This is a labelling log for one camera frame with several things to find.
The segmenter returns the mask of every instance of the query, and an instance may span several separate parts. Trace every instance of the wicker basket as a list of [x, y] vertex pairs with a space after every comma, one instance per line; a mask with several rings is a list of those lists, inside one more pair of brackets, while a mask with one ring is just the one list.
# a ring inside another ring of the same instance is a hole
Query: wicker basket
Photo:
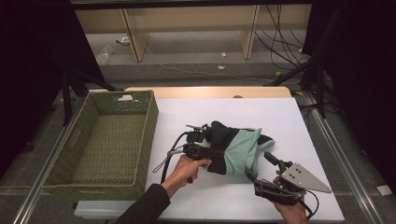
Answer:
[[157, 118], [153, 91], [89, 93], [43, 190], [74, 202], [137, 200], [145, 191]]

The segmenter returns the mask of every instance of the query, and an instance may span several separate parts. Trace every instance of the floor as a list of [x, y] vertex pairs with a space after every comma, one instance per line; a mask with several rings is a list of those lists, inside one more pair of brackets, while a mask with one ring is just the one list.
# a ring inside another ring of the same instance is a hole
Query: floor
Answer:
[[[304, 43], [304, 31], [282, 31], [285, 39], [297, 46]], [[274, 32], [265, 32], [274, 36]], [[263, 32], [258, 35], [267, 44], [272, 40]], [[151, 34], [147, 52], [143, 61], [136, 63], [128, 46], [117, 44], [124, 34], [88, 35], [92, 52], [98, 58], [106, 46], [111, 47], [110, 57], [102, 62], [101, 70], [108, 83], [126, 88], [130, 86], [262, 86], [276, 79], [276, 73], [287, 73], [293, 66], [284, 59], [265, 49], [256, 37], [251, 58], [245, 60], [236, 32], [201, 32], [201, 33], [166, 33]], [[297, 61], [303, 62], [308, 57], [299, 53], [300, 47], [290, 46]], [[284, 47], [275, 43], [274, 49], [284, 53]], [[309, 105], [311, 93], [300, 93], [298, 81], [301, 75], [288, 80], [285, 85], [300, 105]], [[331, 88], [331, 78], [327, 84]], [[99, 89], [94, 84], [89, 89]], [[0, 180], [0, 222], [12, 223], [26, 196], [35, 185], [46, 159], [53, 149], [58, 135], [62, 131], [63, 104], [62, 95], [54, 101], [54, 110], [49, 112], [46, 120], [37, 131], [32, 144], [35, 149], [22, 152], [13, 162], [6, 175]], [[386, 185], [370, 159], [360, 150], [347, 120], [343, 116], [336, 100], [330, 92], [326, 94], [326, 122], [341, 147], [347, 164], [361, 182], [364, 192], [374, 205], [375, 213], [380, 216], [376, 223], [396, 223], [396, 198], [394, 195], [382, 196], [377, 187]], [[340, 168], [340, 161], [334, 156], [329, 146], [329, 139], [323, 134], [320, 119], [309, 107], [301, 110], [306, 127], [318, 152], [319, 159], [328, 176], [335, 197], [344, 213], [344, 223], [375, 223], [367, 218], [367, 212], [361, 207], [361, 196], [348, 183], [345, 173]], [[24, 223], [106, 223], [105, 220], [87, 220], [73, 215], [73, 204], [53, 199], [43, 192], [34, 210], [29, 213]]]

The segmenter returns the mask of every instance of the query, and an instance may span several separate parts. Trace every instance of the white table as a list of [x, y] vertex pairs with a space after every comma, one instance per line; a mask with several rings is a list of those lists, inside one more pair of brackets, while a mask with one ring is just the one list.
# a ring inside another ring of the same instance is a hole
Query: white table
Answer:
[[[292, 98], [257, 99], [157, 99], [160, 110], [148, 168], [147, 188], [159, 183], [159, 173], [151, 171], [165, 157], [177, 137], [190, 129], [185, 124], [203, 125], [218, 120], [235, 128], [262, 128], [262, 134], [276, 140], [273, 154], [284, 161], [299, 162], [330, 186], [309, 137], [295, 100]], [[170, 174], [177, 162], [169, 165]], [[259, 178], [272, 180], [277, 167], [259, 157]], [[315, 192], [320, 206], [314, 221], [338, 222], [344, 217], [333, 194]], [[253, 184], [245, 177], [216, 175], [201, 170], [193, 184], [180, 189], [161, 220], [260, 221], [282, 220], [272, 203], [254, 195]], [[312, 210], [316, 200], [310, 194], [305, 202]], [[118, 217], [132, 202], [79, 202], [75, 215], [87, 218]]]

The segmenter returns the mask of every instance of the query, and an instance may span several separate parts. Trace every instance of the person's arm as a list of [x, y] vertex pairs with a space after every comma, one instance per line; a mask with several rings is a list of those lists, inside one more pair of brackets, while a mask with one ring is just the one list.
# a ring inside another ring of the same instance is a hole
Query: person's arm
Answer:
[[[280, 182], [280, 176], [277, 176], [273, 180], [274, 184]], [[305, 208], [300, 204], [297, 203], [294, 206], [291, 205], [282, 205], [279, 203], [274, 203], [276, 210], [280, 213], [283, 219], [288, 224], [307, 224], [308, 219], [306, 218]]]
[[117, 219], [115, 224], [155, 223], [170, 203], [163, 186], [152, 184], [145, 194]]
[[198, 168], [207, 166], [211, 160], [193, 161], [186, 155], [180, 156], [176, 168], [165, 181], [152, 184], [145, 194], [131, 205], [115, 222], [115, 224], [155, 223], [161, 213], [170, 204], [170, 198], [182, 187], [187, 179], [198, 177]]

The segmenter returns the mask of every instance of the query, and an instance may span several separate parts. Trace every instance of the black sleeve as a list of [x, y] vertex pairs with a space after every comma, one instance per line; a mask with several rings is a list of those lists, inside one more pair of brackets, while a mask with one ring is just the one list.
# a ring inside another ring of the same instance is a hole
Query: black sleeve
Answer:
[[117, 219], [115, 224], [155, 223], [170, 203], [163, 186], [152, 184], [146, 193]]

